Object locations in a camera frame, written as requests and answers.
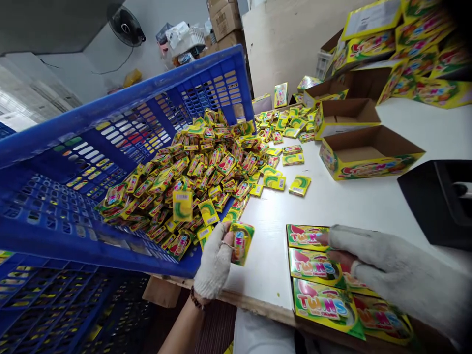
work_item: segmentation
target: hand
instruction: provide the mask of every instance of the hand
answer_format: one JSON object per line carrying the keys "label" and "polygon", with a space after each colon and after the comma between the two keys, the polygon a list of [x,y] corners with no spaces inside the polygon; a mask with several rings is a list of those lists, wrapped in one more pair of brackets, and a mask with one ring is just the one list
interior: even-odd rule
{"label": "hand", "polygon": [[394,235],[335,225],[318,240],[335,248],[329,257],[350,266],[352,276],[383,299],[463,339],[471,315],[471,279],[464,273]]}
{"label": "hand", "polygon": [[227,233],[230,225],[231,222],[218,223],[203,249],[200,268],[193,284],[195,297],[197,300],[202,299],[202,304],[208,302],[205,300],[216,298],[228,278],[234,236],[233,232]]}

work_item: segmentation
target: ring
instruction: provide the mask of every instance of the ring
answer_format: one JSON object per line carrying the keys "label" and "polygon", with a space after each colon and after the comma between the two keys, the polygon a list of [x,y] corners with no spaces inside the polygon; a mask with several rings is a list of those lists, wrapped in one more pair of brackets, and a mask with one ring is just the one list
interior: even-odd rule
{"label": "ring", "polygon": [[229,243],[227,243],[225,241],[221,241],[221,243],[227,245],[229,248],[231,248],[233,250],[235,249],[233,246],[231,246]]}

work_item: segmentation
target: floor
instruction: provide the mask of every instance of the floor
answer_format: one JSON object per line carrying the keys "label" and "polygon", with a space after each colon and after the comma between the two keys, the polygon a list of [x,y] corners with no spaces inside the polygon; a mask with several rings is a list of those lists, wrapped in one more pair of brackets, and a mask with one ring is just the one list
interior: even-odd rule
{"label": "floor", "polygon": [[[156,306],[154,320],[149,328],[141,354],[156,354],[184,306],[189,291],[182,289],[175,308]],[[195,354],[223,354],[234,337],[236,307],[221,301],[213,301],[206,307],[205,322],[195,347]]]}

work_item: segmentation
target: person's arm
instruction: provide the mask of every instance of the person's arm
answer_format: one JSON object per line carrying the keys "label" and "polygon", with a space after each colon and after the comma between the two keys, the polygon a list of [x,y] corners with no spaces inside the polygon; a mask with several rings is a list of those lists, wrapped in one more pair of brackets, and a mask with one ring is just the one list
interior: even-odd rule
{"label": "person's arm", "polygon": [[335,225],[317,240],[383,299],[449,338],[464,339],[471,316],[468,275],[395,235]]}
{"label": "person's arm", "polygon": [[204,308],[223,289],[230,272],[233,233],[227,233],[231,223],[218,223],[208,237],[202,260],[188,298],[159,354],[184,354],[194,351],[204,319]]}

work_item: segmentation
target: display box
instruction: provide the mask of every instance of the display box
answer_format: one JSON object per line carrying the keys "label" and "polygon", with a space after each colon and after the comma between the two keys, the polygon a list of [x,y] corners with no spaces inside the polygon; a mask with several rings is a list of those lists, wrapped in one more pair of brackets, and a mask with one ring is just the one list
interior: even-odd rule
{"label": "display box", "polygon": [[424,153],[382,125],[324,137],[320,148],[334,180],[399,176]]}
{"label": "display box", "polygon": [[315,115],[315,140],[380,123],[370,98],[322,101]]}
{"label": "display box", "polygon": [[408,59],[379,61],[351,70],[339,81],[349,88],[347,98],[370,98],[379,105],[390,98],[407,65]]}
{"label": "display box", "polygon": [[335,79],[326,80],[305,90],[303,93],[303,104],[305,107],[313,108],[321,101],[344,99],[348,89],[346,85]]}

